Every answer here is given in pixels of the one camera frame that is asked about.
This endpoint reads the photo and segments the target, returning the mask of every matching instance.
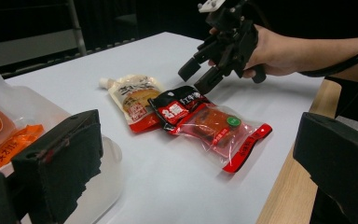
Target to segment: red plastic bag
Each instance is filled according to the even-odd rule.
[[[227,106],[210,102],[194,88],[184,86],[149,99],[162,128],[171,134],[198,138],[206,152],[229,173],[240,170],[255,143],[272,132],[262,122],[243,119]]]

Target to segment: red label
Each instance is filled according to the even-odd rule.
[[[224,171],[229,173],[236,173],[240,170],[246,160],[249,158],[255,143],[265,138],[269,133],[272,132],[271,126],[267,124],[261,125],[254,133],[246,138],[242,144],[240,150],[234,155],[230,162],[223,168]]]
[[[214,137],[212,141],[212,145],[216,146],[219,143],[220,139],[222,139],[228,132],[229,132],[229,128],[224,128],[220,130],[220,132]]]
[[[160,115],[162,115],[170,124],[176,124],[179,119],[188,115],[188,110],[185,109],[177,101],[170,103],[165,107],[158,109]]]

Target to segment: white table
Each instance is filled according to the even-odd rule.
[[[156,77],[166,88],[193,84],[209,66],[185,83],[177,72],[202,42],[162,33],[7,83],[27,86],[71,114],[98,109],[102,133],[122,149],[124,189],[98,223],[255,223],[309,111],[322,78],[268,76],[261,84],[232,74],[207,97],[245,119],[263,121],[273,132],[256,145],[249,160],[229,175],[204,158],[198,144],[162,130],[134,134],[100,77],[127,74]]]

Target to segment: transparent plastic wrapper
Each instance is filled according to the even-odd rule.
[[[150,104],[162,92],[161,84],[153,77],[126,75],[118,80],[101,78],[100,86],[109,91],[134,133],[159,128],[159,120]]]
[[[243,119],[189,86],[165,91],[149,103],[165,131],[199,139],[208,158],[229,173],[238,172],[255,143],[272,132],[267,123]]]

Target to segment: cable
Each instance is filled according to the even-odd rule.
[[[334,75],[336,73],[342,72],[345,69],[348,69],[358,63],[358,54],[355,56],[349,58],[348,60],[337,63],[335,65],[325,67],[323,69],[315,70],[315,71],[305,71],[305,72],[299,72],[300,74],[307,76],[307,77],[327,77]]]

